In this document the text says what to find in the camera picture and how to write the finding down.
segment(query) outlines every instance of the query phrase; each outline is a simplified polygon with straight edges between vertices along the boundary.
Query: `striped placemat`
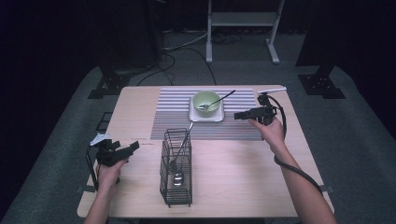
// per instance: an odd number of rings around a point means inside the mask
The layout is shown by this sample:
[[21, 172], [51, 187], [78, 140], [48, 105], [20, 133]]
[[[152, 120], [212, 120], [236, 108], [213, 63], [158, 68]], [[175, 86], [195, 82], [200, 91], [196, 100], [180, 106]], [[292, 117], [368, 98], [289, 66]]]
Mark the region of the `striped placemat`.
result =
[[253, 89], [230, 88], [161, 88], [151, 130], [151, 139], [163, 139], [167, 129], [189, 128], [190, 98], [198, 91], [215, 91], [220, 97], [232, 90], [223, 100], [224, 120], [220, 122], [195, 122], [191, 130], [192, 140], [250, 140], [261, 141], [259, 131], [246, 120], [234, 120], [233, 114], [257, 107]]

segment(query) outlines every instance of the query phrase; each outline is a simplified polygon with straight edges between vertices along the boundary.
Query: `wire basket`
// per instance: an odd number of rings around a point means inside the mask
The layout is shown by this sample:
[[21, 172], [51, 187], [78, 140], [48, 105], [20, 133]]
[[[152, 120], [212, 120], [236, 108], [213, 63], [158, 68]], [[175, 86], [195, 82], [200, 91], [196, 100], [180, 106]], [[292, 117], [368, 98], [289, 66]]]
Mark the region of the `wire basket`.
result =
[[[188, 204], [189, 206], [192, 204], [190, 135], [187, 136], [186, 143], [180, 150], [186, 133], [187, 129], [168, 129], [163, 139], [160, 193], [169, 207], [173, 204]], [[170, 165], [174, 159], [176, 159], [176, 170]], [[176, 182], [180, 171], [184, 176], [181, 184]]]

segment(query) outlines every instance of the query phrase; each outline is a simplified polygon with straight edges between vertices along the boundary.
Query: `person's right arm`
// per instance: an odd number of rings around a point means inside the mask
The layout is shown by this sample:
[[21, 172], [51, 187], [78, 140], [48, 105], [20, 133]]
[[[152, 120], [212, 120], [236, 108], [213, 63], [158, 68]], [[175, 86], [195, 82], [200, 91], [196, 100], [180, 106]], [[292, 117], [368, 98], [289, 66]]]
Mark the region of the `person's right arm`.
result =
[[[277, 118], [274, 118], [268, 126], [253, 119], [250, 119], [249, 123], [260, 131], [262, 139], [270, 145], [271, 150], [281, 162], [301, 169], [286, 147], [283, 127]], [[294, 208], [304, 224], [337, 222], [332, 209], [314, 185], [287, 168], [281, 167], [281, 170]]]

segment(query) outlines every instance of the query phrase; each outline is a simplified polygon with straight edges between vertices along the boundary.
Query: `bowl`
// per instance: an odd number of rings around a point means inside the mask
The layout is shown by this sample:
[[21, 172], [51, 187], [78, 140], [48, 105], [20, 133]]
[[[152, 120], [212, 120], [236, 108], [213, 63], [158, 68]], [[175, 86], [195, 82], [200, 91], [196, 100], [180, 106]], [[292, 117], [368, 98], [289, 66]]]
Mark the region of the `bowl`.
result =
[[220, 99], [220, 96], [213, 91], [199, 91], [192, 97], [192, 105], [197, 114], [204, 118], [210, 118], [219, 110], [221, 102], [211, 105], [207, 110], [199, 109], [200, 105], [210, 105]]

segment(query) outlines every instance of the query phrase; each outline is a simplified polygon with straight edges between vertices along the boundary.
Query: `wooden table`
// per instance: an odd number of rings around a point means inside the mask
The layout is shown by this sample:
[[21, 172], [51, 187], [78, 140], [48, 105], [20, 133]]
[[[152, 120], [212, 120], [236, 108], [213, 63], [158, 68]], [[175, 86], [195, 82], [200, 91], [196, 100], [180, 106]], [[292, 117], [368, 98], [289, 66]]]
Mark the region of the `wooden table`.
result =
[[[254, 100], [257, 91], [280, 87], [199, 86], [208, 90], [252, 89]], [[191, 87], [126, 87], [120, 94], [106, 132], [113, 142], [120, 141], [127, 147], [139, 141], [140, 148], [121, 170], [118, 194], [110, 207], [111, 217], [297, 217], [280, 167], [274, 163], [274, 154], [265, 142], [194, 140], [194, 129], [191, 131], [193, 201], [190, 207], [177, 205], [169, 208], [160, 193], [163, 140], [151, 139], [163, 88]], [[286, 144], [291, 154], [302, 169], [322, 185], [287, 92], [271, 95], [285, 109], [288, 120]], [[87, 185], [92, 186], [91, 178]], [[78, 207], [80, 217], [87, 216], [94, 197], [95, 193], [84, 192]], [[332, 208], [327, 192], [324, 197]]]

